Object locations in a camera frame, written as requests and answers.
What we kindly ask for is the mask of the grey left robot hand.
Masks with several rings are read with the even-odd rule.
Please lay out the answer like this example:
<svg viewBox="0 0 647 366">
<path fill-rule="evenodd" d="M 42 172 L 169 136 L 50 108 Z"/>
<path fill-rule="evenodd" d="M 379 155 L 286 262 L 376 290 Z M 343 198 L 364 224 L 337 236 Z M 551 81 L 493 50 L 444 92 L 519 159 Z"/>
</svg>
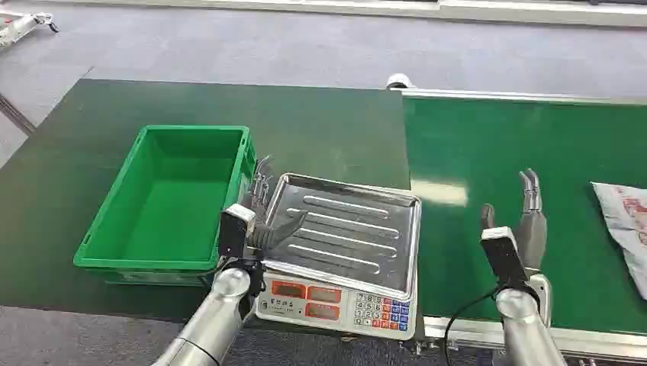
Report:
<svg viewBox="0 0 647 366">
<path fill-rule="evenodd" d="M 297 215 L 287 223 L 270 227 L 265 223 L 269 207 L 271 173 L 270 155 L 259 159 L 253 174 L 249 190 L 243 197 L 243 206 L 252 210 L 256 215 L 255 228 L 246 238 L 246 247 L 256 250 L 257 255 L 267 254 L 278 248 L 287 238 L 294 235 L 304 224 L 307 211 L 298 211 Z"/>
</svg>

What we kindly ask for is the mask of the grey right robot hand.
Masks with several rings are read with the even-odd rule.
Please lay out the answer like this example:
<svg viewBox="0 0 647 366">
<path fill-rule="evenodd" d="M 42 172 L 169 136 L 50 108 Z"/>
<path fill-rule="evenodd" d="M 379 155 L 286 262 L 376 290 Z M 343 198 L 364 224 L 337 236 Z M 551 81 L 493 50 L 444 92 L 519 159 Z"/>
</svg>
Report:
<svg viewBox="0 0 647 366">
<path fill-rule="evenodd" d="M 523 207 L 515 229 L 495 226 L 494 207 L 481 208 L 481 247 L 494 275 L 501 280 L 526 280 L 541 272 L 547 243 L 547 221 L 542 212 L 539 177 L 532 169 L 519 173 Z"/>
</svg>

